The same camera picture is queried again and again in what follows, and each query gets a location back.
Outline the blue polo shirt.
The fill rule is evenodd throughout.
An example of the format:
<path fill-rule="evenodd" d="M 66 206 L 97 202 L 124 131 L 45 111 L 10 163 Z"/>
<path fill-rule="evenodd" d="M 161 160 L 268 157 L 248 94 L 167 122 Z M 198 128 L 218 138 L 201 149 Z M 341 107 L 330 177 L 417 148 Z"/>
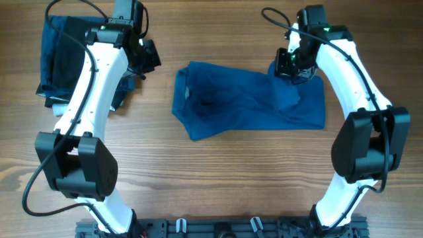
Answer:
<path fill-rule="evenodd" d="M 321 130 L 323 80 L 294 85 L 267 73 L 191 61 L 175 77 L 172 114 L 191 140 L 228 130 Z"/>

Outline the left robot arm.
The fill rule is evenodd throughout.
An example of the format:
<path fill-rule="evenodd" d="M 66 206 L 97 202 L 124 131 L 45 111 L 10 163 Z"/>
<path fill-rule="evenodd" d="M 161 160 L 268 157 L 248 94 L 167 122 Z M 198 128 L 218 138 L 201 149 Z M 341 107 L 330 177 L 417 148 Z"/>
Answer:
<path fill-rule="evenodd" d="M 147 236 L 116 190 L 118 164 L 104 145 L 104 130 L 121 78 L 144 77 L 161 63 L 154 42 L 145 39 L 148 26 L 141 2 L 115 2 L 112 16 L 77 42 L 85 57 L 69 105 L 53 132 L 36 138 L 36 172 L 52 190 L 86 207 L 101 237 Z"/>

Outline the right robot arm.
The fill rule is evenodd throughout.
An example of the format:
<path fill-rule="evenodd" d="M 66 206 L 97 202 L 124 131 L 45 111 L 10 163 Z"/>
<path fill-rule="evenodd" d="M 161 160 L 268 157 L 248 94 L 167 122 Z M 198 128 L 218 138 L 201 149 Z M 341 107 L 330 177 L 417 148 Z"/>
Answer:
<path fill-rule="evenodd" d="M 362 64 L 346 26 L 331 26 L 322 5 L 309 5 L 286 24 L 288 48 L 276 55 L 275 75 L 294 85 L 311 80 L 320 69 L 330 81 L 345 121 L 331 149 L 334 177 L 311 210 L 308 232 L 338 236 L 351 226 L 351 215 L 368 190 L 383 192 L 387 175 L 399 167 L 410 114 L 384 97 Z"/>

